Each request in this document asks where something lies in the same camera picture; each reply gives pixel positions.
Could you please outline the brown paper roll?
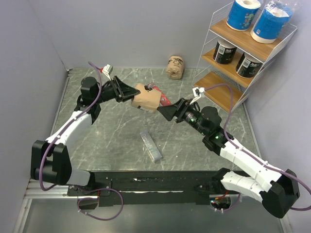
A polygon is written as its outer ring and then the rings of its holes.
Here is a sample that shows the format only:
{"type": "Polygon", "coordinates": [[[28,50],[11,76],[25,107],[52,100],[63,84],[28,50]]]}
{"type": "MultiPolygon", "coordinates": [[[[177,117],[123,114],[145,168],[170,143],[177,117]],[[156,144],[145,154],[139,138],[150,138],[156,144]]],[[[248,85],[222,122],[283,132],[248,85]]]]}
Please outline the brown paper roll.
{"type": "Polygon", "coordinates": [[[138,83],[135,89],[139,90],[140,93],[134,96],[131,106],[146,112],[155,113],[160,104],[161,92],[147,88],[141,83],[138,83]]]}

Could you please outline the black paper roll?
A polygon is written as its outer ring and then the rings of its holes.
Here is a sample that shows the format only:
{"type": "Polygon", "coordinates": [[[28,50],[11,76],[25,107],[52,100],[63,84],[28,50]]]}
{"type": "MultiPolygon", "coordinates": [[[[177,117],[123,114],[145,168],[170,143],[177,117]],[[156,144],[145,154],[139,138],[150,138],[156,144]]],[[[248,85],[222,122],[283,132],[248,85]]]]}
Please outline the black paper roll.
{"type": "Polygon", "coordinates": [[[236,73],[242,78],[251,79],[256,76],[262,65],[262,62],[244,52],[236,66],[236,73]]]}

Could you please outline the blue printed paper roll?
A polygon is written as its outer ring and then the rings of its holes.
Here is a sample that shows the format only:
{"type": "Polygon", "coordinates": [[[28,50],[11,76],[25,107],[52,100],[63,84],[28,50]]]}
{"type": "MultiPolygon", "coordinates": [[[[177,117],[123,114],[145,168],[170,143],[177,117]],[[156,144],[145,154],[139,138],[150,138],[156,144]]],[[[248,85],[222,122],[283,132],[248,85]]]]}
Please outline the blue printed paper roll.
{"type": "Polygon", "coordinates": [[[246,31],[262,3],[262,0],[235,0],[226,20],[227,25],[236,31],[246,31]]]}

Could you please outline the blue clear-wrapped paper roll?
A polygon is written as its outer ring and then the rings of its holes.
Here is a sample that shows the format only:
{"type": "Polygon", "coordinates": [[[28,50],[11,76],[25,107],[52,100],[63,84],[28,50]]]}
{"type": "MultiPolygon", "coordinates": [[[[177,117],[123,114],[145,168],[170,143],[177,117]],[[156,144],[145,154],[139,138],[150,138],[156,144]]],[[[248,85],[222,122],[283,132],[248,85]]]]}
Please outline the blue clear-wrapped paper roll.
{"type": "Polygon", "coordinates": [[[268,1],[251,29],[251,37],[262,44],[275,42],[301,3],[301,0],[268,1]]]}

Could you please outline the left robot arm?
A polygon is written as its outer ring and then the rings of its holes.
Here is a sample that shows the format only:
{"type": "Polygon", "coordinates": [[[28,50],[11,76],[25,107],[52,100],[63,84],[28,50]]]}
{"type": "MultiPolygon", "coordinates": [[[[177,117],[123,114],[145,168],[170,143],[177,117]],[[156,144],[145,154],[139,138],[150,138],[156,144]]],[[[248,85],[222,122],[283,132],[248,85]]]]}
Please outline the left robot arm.
{"type": "Polygon", "coordinates": [[[85,195],[95,192],[95,174],[90,171],[73,168],[69,151],[78,136],[97,119],[100,104],[112,99],[117,102],[132,100],[140,94],[136,88],[123,83],[117,76],[102,84],[94,77],[81,81],[81,94],[68,121],[46,140],[37,140],[32,145],[30,176],[40,182],[55,185],[76,185],[85,195]]]}

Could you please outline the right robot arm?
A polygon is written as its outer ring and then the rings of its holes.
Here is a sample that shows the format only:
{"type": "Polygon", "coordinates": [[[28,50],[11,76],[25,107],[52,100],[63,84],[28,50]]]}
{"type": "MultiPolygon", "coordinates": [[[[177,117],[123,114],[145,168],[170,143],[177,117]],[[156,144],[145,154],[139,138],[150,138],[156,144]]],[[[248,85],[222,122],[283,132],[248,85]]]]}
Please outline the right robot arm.
{"type": "Polygon", "coordinates": [[[283,171],[255,156],[230,134],[225,134],[215,107],[199,108],[198,103],[181,98],[172,105],[157,109],[168,121],[186,122],[203,135],[204,145],[217,155],[241,168],[247,176],[222,170],[213,180],[213,190],[239,192],[262,203],[273,216],[283,218],[300,196],[296,174],[283,171]]]}

